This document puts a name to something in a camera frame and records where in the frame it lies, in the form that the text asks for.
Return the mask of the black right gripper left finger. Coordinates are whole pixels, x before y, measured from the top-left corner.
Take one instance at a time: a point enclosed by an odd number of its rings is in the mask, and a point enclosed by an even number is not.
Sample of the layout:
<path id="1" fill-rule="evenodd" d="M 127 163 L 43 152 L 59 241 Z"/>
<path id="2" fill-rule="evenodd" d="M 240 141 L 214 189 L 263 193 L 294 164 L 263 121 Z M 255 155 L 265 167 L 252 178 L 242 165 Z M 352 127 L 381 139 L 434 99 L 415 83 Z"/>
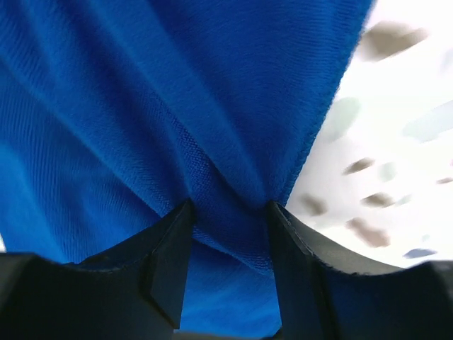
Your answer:
<path id="1" fill-rule="evenodd" d="M 180 326 L 194 207 L 81 263 L 1 255 L 2 339 L 170 339 Z"/>

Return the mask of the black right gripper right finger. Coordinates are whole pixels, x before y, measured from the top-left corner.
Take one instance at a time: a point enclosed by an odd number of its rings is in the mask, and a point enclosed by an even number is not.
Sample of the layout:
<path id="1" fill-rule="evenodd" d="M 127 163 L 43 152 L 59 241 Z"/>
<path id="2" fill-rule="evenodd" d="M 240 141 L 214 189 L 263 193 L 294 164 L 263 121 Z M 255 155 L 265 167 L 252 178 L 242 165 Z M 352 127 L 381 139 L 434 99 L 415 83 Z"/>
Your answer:
<path id="1" fill-rule="evenodd" d="M 452 263 L 397 268 L 355 253 L 266 208 L 286 339 L 452 338 Z"/>

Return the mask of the blue towel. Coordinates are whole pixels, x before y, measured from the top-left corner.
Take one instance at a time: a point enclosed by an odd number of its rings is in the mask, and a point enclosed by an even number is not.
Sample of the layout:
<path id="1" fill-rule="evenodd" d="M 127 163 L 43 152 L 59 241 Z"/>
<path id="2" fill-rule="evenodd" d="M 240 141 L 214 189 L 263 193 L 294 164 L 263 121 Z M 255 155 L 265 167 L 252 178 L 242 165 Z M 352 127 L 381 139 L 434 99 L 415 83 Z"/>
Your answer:
<path id="1" fill-rule="evenodd" d="M 2 1 L 1 236 L 80 262 L 197 210 L 181 326 L 281 325 L 286 203 L 371 1 Z"/>

